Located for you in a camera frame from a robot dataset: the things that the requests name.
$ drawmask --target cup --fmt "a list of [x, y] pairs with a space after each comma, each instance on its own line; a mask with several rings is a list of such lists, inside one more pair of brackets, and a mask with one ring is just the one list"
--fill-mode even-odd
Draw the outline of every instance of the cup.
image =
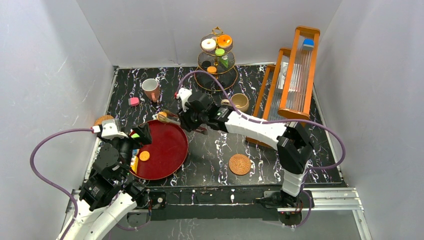
[[[231, 101], [234, 103], [235, 107], [245, 113], [249, 108], [249, 98], [243, 93], [236, 93], [231, 97]], [[231, 106], [230, 101], [228, 99], [223, 99], [221, 101], [221, 105]]]
[[161, 90], [159, 89], [159, 82], [154, 78], [149, 78], [143, 81], [141, 88], [144, 93], [147, 95], [148, 99], [152, 100], [154, 103], [158, 101]]

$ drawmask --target black marble table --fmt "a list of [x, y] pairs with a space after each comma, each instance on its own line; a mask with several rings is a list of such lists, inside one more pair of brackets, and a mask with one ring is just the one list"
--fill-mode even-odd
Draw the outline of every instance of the black marble table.
[[[249, 110], [252, 114], [255, 108], [258, 92], [265, 74], [264, 65], [236, 66], [239, 78], [235, 85], [228, 89], [229, 96], [244, 93], [249, 98]], [[174, 113], [178, 111], [178, 102], [174, 93], [179, 80], [195, 67], [163, 67], [163, 68], [133, 68], [119, 69], [109, 103], [107, 114], [119, 119], [127, 129], [152, 120], [153, 115], [163, 109]], [[158, 103], [151, 102], [144, 94], [141, 85], [146, 79], [159, 81], [161, 94]], [[201, 91], [193, 77], [183, 84], [193, 91]], [[140, 105], [130, 107], [128, 99], [140, 98]], [[210, 96], [220, 103], [222, 93]], [[312, 98], [310, 107], [312, 121], [322, 123], [316, 102]], [[317, 127], [308, 126], [315, 150], [308, 166], [328, 166], [335, 160], [330, 149], [326, 133]], [[169, 177], [145, 181], [150, 186], [183, 187], [183, 186], [222, 186], [222, 185], [269, 185], [278, 184], [283, 179], [283, 169], [275, 150], [252, 143], [247, 143], [245, 137], [238, 134], [214, 131], [208, 128], [208, 135], [196, 132], [186, 133], [189, 141], [188, 156], [180, 169]], [[244, 176], [233, 174], [228, 167], [228, 161], [234, 154], [244, 154], [252, 161], [250, 173]], [[306, 183], [331, 184], [340, 183], [341, 178], [336, 168], [331, 170], [313, 171], [308, 175]]]

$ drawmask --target pink sponge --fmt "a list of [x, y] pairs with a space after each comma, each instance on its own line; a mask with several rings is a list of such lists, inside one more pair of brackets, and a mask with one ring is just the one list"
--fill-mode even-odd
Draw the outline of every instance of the pink sponge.
[[138, 97], [131, 97], [130, 99], [128, 99], [128, 104], [131, 107], [137, 106], [138, 104], [140, 104], [140, 100]]

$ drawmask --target gray wall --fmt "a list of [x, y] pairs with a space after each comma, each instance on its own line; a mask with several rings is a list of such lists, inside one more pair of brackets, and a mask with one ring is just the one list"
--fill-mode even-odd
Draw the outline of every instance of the gray wall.
[[[0, 238], [56, 239], [69, 199], [31, 171], [36, 144], [102, 115], [113, 67], [75, 0], [0, 2]], [[45, 144], [35, 165], [67, 190], [82, 182], [95, 136]]]
[[216, 26], [237, 64], [275, 62], [299, 25], [324, 33], [342, 0], [77, 0], [115, 66], [196, 66]]
[[423, 26], [422, 0], [344, 0], [319, 46], [318, 98], [375, 239], [424, 233]]

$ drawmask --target red round tray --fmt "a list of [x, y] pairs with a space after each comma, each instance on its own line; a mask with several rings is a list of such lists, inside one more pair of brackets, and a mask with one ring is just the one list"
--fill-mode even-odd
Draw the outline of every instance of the red round tray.
[[131, 173], [141, 179], [158, 180], [177, 171], [186, 160], [189, 151], [187, 136], [180, 126], [166, 124], [158, 120], [148, 121], [152, 143], [139, 149], [140, 153], [148, 151], [147, 161], [138, 159], [137, 172]]

